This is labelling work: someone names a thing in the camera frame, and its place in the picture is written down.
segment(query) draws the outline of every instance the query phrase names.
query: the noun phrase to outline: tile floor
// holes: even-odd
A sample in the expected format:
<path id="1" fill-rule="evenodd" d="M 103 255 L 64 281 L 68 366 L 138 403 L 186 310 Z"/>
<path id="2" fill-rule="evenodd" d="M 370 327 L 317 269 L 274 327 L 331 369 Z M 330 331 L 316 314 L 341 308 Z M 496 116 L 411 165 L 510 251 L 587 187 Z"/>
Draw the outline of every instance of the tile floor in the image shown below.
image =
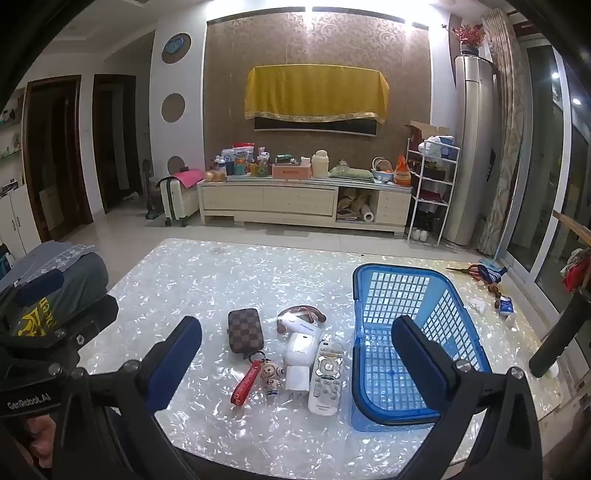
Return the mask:
<path id="1" fill-rule="evenodd" d="M 274 247 L 310 248 L 396 257 L 428 258 L 478 262 L 475 251 L 462 251 L 441 245 L 433 248 L 421 242 L 407 243 L 402 235 L 387 232 L 329 229 L 303 226 L 234 223 L 228 218 L 214 219 L 204 225 L 199 214 L 189 225 L 166 227 L 164 215 L 146 220 L 145 203 L 126 200 L 91 225 L 73 232 L 64 240 L 96 245 L 109 271 L 109 286 L 115 285 L 154 247 L 167 238 L 184 238 Z"/>

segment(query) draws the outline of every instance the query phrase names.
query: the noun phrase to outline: red keychain strap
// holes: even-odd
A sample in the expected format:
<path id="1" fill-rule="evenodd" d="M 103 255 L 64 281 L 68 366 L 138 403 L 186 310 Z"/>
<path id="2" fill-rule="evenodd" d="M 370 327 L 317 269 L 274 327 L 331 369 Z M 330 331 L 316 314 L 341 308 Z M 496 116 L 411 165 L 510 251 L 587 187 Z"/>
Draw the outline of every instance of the red keychain strap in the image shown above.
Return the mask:
<path id="1" fill-rule="evenodd" d="M 262 360 L 253 360 L 251 367 L 244 375 L 244 378 L 240 380 L 240 383 L 234 389 L 232 396 L 230 398 L 230 402 L 234 403 L 234 405 L 238 405 L 239 407 L 243 405 L 248 397 L 248 393 L 252 388 L 252 384 L 256 380 L 256 376 L 258 375 L 259 371 L 261 371 L 261 364 Z"/>

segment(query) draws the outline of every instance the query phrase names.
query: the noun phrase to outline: small bottle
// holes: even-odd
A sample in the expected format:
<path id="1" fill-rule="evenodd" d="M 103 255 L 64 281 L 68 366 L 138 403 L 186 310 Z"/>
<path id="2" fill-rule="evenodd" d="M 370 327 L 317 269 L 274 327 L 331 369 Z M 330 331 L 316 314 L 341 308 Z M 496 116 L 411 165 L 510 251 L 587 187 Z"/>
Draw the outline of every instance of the small bottle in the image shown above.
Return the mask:
<path id="1" fill-rule="evenodd" d="M 224 171 L 227 174 L 227 171 L 226 171 L 226 161 L 222 157 L 218 156 L 216 158 L 216 163 L 217 163 L 217 169 L 218 169 L 218 171 Z"/>

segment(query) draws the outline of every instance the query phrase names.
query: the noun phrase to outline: yellow cloth cover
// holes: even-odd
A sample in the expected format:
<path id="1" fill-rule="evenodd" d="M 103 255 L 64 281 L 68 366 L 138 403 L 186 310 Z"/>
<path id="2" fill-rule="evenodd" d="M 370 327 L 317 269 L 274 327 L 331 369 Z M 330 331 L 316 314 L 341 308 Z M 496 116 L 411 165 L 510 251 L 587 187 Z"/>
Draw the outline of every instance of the yellow cloth cover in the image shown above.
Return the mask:
<path id="1" fill-rule="evenodd" d="M 340 65 L 269 65 L 248 74 L 244 116 L 289 122 L 386 121 L 388 82 L 377 70 Z"/>

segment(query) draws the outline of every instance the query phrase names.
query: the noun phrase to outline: paper roll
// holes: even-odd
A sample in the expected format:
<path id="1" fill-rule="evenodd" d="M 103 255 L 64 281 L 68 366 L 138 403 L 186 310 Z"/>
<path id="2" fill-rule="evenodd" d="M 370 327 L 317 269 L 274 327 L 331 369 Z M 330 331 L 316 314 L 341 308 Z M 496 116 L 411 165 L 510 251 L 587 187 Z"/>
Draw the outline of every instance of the paper roll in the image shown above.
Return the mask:
<path id="1" fill-rule="evenodd" d="M 369 209 L 367 203 L 361 206 L 361 215 L 363 216 L 364 222 L 369 223 L 374 221 L 374 213 Z"/>

